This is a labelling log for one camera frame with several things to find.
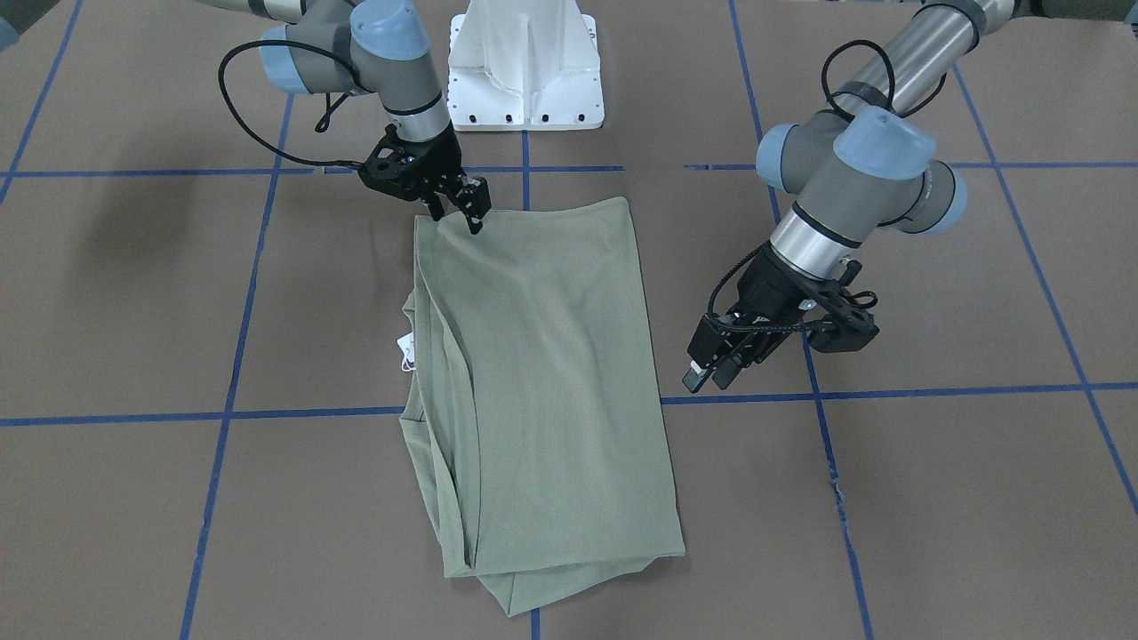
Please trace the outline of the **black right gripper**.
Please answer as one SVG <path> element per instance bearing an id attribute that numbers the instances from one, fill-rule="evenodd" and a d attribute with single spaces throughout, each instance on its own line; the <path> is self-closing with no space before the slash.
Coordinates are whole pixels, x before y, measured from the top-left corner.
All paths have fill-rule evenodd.
<path id="1" fill-rule="evenodd" d="M 465 218 L 469 230 L 478 235 L 484 229 L 484 218 L 492 202 L 485 179 L 470 177 L 462 167 L 461 146 L 454 128 L 448 124 L 438 136 L 423 141 L 401 137 L 397 126 L 391 130 L 410 142 L 418 155 L 415 174 L 421 180 L 421 198 L 434 221 L 445 218 L 446 198 Z"/>

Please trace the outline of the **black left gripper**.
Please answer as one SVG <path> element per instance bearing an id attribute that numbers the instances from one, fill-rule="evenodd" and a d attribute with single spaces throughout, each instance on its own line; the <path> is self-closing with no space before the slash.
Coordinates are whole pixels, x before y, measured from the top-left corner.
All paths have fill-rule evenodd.
<path id="1" fill-rule="evenodd" d="M 716 312 L 716 298 L 737 271 L 737 301 L 723 315 Z M 696 394 L 714 374 L 719 389 L 728 389 L 742 370 L 760 364 L 792 333 L 813 330 L 805 323 L 802 307 L 808 296 L 801 281 L 814 276 L 790 266 L 764 243 L 731 268 L 714 289 L 707 311 L 701 315 L 688 343 L 690 366 L 682 381 L 688 393 Z"/>

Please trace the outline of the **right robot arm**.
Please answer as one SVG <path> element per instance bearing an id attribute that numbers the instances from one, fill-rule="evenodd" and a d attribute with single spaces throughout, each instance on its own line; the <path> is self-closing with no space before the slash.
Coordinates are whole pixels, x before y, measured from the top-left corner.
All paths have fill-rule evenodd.
<path id="1" fill-rule="evenodd" d="M 451 210 L 479 233 L 492 200 L 480 177 L 467 174 L 430 41 L 411 1 L 224 1 L 277 25 L 259 40 L 226 52 L 218 64 L 220 95 L 244 124 L 226 87 L 228 65 L 259 52 L 261 68 L 284 93 L 325 96 L 318 132 L 346 99 L 376 96 L 389 117 L 381 140 L 362 161 L 323 161 L 349 169 L 370 190 L 418 200 L 439 221 Z"/>

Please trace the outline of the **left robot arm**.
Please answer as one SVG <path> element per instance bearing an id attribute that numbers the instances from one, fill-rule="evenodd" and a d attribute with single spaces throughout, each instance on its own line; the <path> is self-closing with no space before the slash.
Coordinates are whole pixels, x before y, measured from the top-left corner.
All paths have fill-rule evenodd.
<path id="1" fill-rule="evenodd" d="M 764 182 L 794 202 L 772 238 L 732 266 L 737 301 L 720 315 L 707 307 L 688 344 L 690 392 L 728 388 L 792 333 L 810 348 L 846 353 L 879 336 L 874 292 L 849 292 L 861 271 L 853 257 L 869 233 L 934 233 L 964 213 L 963 177 L 935 159 L 934 138 L 912 116 L 942 89 L 948 73 L 984 36 L 1015 18 L 1133 23 L 1133 1 L 926 1 L 887 46 L 858 39 L 843 54 L 874 54 L 838 88 L 820 69 L 825 107 L 807 122 L 772 128 L 757 146 Z"/>

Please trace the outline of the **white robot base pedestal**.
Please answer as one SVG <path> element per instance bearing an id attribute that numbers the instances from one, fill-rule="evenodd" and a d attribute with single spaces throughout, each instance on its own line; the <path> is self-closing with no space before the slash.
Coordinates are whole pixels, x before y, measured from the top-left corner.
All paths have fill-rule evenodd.
<path id="1" fill-rule="evenodd" d="M 597 22 L 576 1 L 471 1 L 452 16 L 447 107 L 460 132 L 595 130 Z"/>

